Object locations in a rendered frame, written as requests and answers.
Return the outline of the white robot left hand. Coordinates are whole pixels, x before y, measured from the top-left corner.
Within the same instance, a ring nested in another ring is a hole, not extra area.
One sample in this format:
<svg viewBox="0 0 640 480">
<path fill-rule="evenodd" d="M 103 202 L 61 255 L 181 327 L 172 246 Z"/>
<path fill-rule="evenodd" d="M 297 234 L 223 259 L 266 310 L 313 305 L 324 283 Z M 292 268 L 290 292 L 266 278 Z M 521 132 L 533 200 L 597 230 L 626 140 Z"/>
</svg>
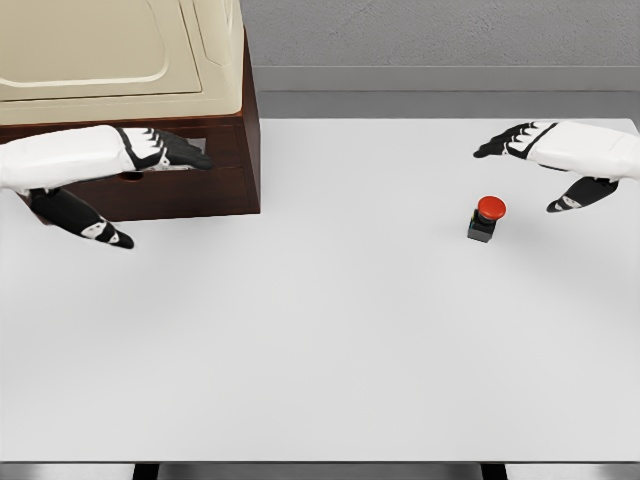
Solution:
<svg viewBox="0 0 640 480">
<path fill-rule="evenodd" d="M 208 155 L 173 133 L 97 125 L 0 145 L 0 190 L 26 197 L 36 216 L 73 235 L 132 249 L 131 237 L 64 187 L 121 173 L 212 167 Z"/>
</svg>

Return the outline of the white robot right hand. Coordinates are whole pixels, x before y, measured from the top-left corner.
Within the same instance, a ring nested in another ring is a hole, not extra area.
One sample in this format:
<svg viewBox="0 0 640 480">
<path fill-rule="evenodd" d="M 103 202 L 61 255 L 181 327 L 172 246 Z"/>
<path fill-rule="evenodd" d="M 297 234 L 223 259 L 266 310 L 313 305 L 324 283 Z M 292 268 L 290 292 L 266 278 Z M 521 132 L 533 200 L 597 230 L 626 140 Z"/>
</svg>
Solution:
<svg viewBox="0 0 640 480">
<path fill-rule="evenodd" d="M 640 136 L 571 120 L 517 124 L 492 137 L 476 158 L 510 155 L 580 178 L 546 208 L 577 210 L 613 194 L 622 179 L 640 182 Z"/>
</svg>

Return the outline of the brown cabinet with cream top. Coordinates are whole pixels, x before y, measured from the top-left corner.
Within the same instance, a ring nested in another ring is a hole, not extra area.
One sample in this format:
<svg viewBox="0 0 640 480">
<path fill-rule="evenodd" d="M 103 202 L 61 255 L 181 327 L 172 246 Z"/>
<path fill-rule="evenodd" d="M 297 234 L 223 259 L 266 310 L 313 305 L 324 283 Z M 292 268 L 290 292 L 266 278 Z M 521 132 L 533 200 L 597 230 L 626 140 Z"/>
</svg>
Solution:
<svg viewBox="0 0 640 480">
<path fill-rule="evenodd" d="M 240 0 L 0 0 L 0 144 L 98 124 L 233 132 L 261 190 Z"/>
</svg>

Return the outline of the brown drawer with grey slot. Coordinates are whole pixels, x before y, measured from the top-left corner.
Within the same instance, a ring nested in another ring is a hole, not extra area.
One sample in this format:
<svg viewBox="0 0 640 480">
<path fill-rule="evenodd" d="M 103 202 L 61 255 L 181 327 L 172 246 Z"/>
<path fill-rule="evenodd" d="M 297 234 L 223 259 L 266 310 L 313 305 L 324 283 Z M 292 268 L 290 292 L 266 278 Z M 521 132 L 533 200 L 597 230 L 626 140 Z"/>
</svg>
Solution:
<svg viewBox="0 0 640 480">
<path fill-rule="evenodd" d="M 195 139 L 150 127 L 116 132 L 136 171 L 209 171 L 239 164 L 233 132 Z"/>
</svg>

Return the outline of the red push-button switch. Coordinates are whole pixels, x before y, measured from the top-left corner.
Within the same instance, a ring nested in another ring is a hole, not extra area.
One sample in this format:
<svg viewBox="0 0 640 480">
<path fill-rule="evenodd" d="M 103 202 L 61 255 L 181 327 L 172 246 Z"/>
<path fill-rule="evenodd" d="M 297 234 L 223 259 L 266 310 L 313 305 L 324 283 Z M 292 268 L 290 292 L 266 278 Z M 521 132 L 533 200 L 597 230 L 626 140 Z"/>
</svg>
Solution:
<svg viewBox="0 0 640 480">
<path fill-rule="evenodd" d="M 506 214 L 503 200 L 495 196 L 482 197 L 473 212 L 467 230 L 467 237 L 484 243 L 489 242 L 495 232 L 497 222 Z"/>
</svg>

